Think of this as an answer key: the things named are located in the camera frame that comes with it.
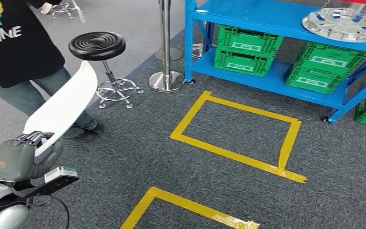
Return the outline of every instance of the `shoe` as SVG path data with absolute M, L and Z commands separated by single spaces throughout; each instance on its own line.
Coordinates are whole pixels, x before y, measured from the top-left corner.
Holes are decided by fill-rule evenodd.
M 97 126 L 92 129 L 92 130 L 88 130 L 92 133 L 95 133 L 95 134 L 103 134 L 104 133 L 104 127 L 102 124 L 98 123 Z
M 50 10 L 52 9 L 52 5 L 49 3 L 44 3 L 44 5 L 41 7 L 41 11 L 40 13 L 46 15 L 50 12 Z
M 73 137 L 72 139 L 88 142 L 88 141 L 94 139 L 95 137 L 96 137 L 96 135 L 94 133 L 92 133 L 90 131 L 84 131 L 81 135 Z

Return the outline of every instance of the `chrome stanchion post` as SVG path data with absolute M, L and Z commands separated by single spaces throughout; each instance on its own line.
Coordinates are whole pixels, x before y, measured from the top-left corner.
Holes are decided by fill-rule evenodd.
M 175 92 L 184 85 L 184 76 L 170 70 L 170 3 L 171 0 L 160 0 L 162 24 L 163 71 L 153 74 L 149 86 L 157 92 Z
M 158 0 L 158 2 L 159 2 L 160 11 L 162 12 L 163 0 Z M 163 39 L 165 37 L 164 30 L 163 30 L 163 24 L 164 24 L 163 23 L 163 16 L 161 14 L 161 40 L 162 40 L 162 44 L 163 44 Z M 155 55 L 156 59 L 162 60 L 163 59 L 162 48 L 158 49 L 158 51 L 156 51 L 154 55 Z M 176 49 L 176 48 L 170 48 L 169 56 L 170 56 L 171 61 L 176 61 L 176 60 L 183 57 L 183 52 L 180 51 L 179 49 Z

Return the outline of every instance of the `gray carpet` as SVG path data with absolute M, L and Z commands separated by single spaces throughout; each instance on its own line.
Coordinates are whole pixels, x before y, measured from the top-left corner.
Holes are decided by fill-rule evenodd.
M 183 47 L 183 32 L 173 40 Z M 302 42 L 286 39 L 278 55 L 293 61 Z M 242 219 L 260 229 L 366 229 L 366 125 L 353 112 L 336 124 L 319 120 L 330 109 L 247 86 L 195 74 L 197 83 L 173 94 L 151 91 L 148 77 L 161 69 L 153 56 L 128 78 L 146 91 L 136 107 L 112 104 L 89 111 L 106 133 L 88 144 L 65 142 L 58 165 L 81 179 L 56 193 L 71 210 L 72 229 L 118 228 L 151 186 Z M 173 62 L 183 72 L 183 61 Z M 361 87 L 366 77 L 355 85 Z M 308 178 L 299 184 L 171 140 L 170 133 L 204 91 L 213 96 L 302 121 L 287 169 Z M 185 135 L 267 163 L 277 160 L 286 123 L 206 102 Z M 25 229 L 63 228 L 61 205 L 33 208 Z M 155 200 L 137 229 L 228 228 L 183 208 Z

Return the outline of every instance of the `yellow floor tape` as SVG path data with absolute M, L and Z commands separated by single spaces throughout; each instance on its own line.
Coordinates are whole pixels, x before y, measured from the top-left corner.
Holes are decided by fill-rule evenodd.
M 283 145 L 280 150 L 277 166 L 273 166 L 273 165 L 267 164 L 265 162 L 261 162 L 261 161 L 243 156 L 241 154 L 237 154 L 232 151 L 229 151 L 229 150 L 211 145 L 209 143 L 183 135 L 183 131 L 185 130 L 185 128 L 187 128 L 187 126 L 189 125 L 191 120 L 194 118 L 194 116 L 197 114 L 197 112 L 200 110 L 200 108 L 206 101 L 211 101 L 214 103 L 230 106 L 230 107 L 240 109 L 243 111 L 248 111 L 251 113 L 267 116 L 270 118 L 274 118 L 274 119 L 278 119 L 278 120 L 290 123 L 290 128 L 287 132 L 287 135 L 284 139 Z M 213 97 L 213 96 L 211 96 L 211 92 L 204 91 L 200 95 L 200 97 L 197 99 L 197 101 L 194 103 L 194 105 L 190 108 L 190 110 L 187 112 L 186 116 L 181 120 L 181 122 L 172 132 L 172 134 L 170 135 L 170 138 L 181 141 L 181 142 L 185 142 L 187 144 L 190 144 L 190 145 L 196 146 L 198 148 L 210 151 L 212 153 L 227 157 L 229 159 L 247 164 L 249 166 L 256 167 L 256 168 L 264 170 L 266 172 L 273 173 L 278 176 L 282 176 L 282 177 L 285 177 L 287 179 L 290 179 L 290 180 L 293 180 L 293 181 L 296 181 L 299 183 L 305 183 L 305 181 L 306 181 L 305 176 L 288 171 L 285 169 L 285 166 L 287 165 L 287 161 L 290 156 L 291 149 L 293 148 L 293 145 L 294 145 L 294 142 L 295 142 L 295 139 L 298 134 L 298 130 L 299 130 L 300 126 L 301 126 L 301 121 L 299 121 L 295 118 L 291 118 L 291 117 L 284 116 L 281 114 L 276 114 L 273 112 L 264 111 L 264 110 L 257 109 L 254 107 L 250 107 L 250 106 L 246 106 L 243 104 L 238 104 L 238 103 L 231 102 L 228 100 Z
M 142 197 L 134 210 L 132 210 L 131 214 L 128 216 L 120 229 L 133 229 L 154 198 L 162 199 L 171 204 L 185 208 L 235 229 L 258 229 L 260 226 L 260 224 L 253 221 L 245 222 L 157 187 L 151 187 Z

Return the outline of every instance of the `black stool seat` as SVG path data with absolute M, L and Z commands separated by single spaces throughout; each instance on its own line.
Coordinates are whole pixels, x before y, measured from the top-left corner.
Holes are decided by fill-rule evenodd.
M 112 32 L 89 32 L 69 43 L 71 53 L 86 61 L 105 61 L 124 52 L 125 40 Z

